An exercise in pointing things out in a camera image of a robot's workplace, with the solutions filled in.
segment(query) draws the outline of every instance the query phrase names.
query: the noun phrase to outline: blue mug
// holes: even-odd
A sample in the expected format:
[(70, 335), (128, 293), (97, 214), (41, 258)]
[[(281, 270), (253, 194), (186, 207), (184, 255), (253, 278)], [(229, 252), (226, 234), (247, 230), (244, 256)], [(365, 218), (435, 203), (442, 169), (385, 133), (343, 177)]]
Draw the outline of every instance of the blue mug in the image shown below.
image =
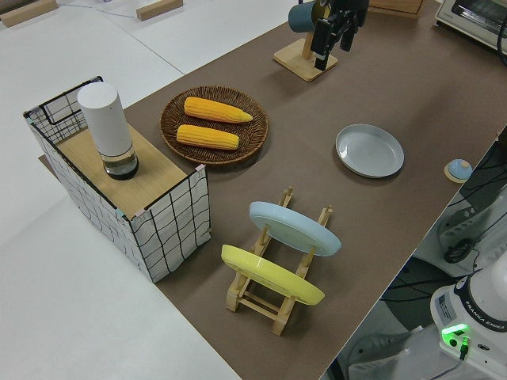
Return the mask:
[(288, 25), (296, 33), (313, 32), (317, 20), (326, 16), (327, 9), (319, 0), (293, 6), (288, 12)]

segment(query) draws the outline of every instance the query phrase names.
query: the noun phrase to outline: wicker tray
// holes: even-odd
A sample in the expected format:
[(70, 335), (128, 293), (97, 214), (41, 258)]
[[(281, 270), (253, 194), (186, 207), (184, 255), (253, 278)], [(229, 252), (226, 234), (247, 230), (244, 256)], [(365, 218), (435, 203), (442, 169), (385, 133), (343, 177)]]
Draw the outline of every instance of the wicker tray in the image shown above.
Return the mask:
[[(187, 97), (202, 97), (212, 101), (233, 105), (253, 116), (249, 123), (232, 124), (198, 119), (185, 114), (183, 104)], [(176, 141), (176, 132), (182, 124), (193, 124), (239, 136), (237, 150), (218, 150), (180, 144)], [(262, 107), (248, 95), (216, 85), (196, 87), (177, 95), (164, 108), (160, 118), (160, 131), (166, 144), (177, 154), (193, 162), (206, 165), (227, 165), (239, 163), (251, 157), (266, 140), (268, 135), (268, 117)]]

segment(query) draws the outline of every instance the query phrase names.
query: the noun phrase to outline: white cylindrical speaker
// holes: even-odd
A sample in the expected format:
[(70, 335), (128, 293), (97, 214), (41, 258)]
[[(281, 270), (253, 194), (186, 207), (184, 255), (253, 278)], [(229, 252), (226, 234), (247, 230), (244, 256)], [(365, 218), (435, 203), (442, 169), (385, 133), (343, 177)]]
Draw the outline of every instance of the white cylindrical speaker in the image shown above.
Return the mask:
[(78, 103), (105, 172), (117, 180), (132, 178), (139, 161), (117, 89), (109, 83), (90, 83), (79, 90)]

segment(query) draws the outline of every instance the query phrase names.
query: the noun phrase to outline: white plate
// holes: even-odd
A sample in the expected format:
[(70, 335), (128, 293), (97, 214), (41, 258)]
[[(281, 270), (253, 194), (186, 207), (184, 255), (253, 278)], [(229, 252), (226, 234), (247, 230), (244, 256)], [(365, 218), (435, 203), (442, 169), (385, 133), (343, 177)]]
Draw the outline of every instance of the white plate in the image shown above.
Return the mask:
[(398, 172), (405, 159), (398, 140), (385, 130), (367, 124), (343, 128), (336, 138), (336, 151), (347, 168), (370, 178)]

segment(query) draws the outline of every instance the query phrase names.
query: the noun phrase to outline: yellow corn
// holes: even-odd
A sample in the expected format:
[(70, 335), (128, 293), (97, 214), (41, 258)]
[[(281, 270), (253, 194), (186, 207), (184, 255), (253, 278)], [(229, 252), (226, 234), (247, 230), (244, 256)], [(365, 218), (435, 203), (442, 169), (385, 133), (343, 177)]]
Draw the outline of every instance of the yellow corn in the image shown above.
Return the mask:
[(185, 113), (189, 116), (223, 121), (224, 123), (245, 123), (253, 119), (250, 114), (240, 108), (202, 97), (187, 97), (185, 99)]
[(176, 141), (204, 148), (235, 150), (238, 149), (239, 136), (218, 129), (182, 124), (177, 129)]

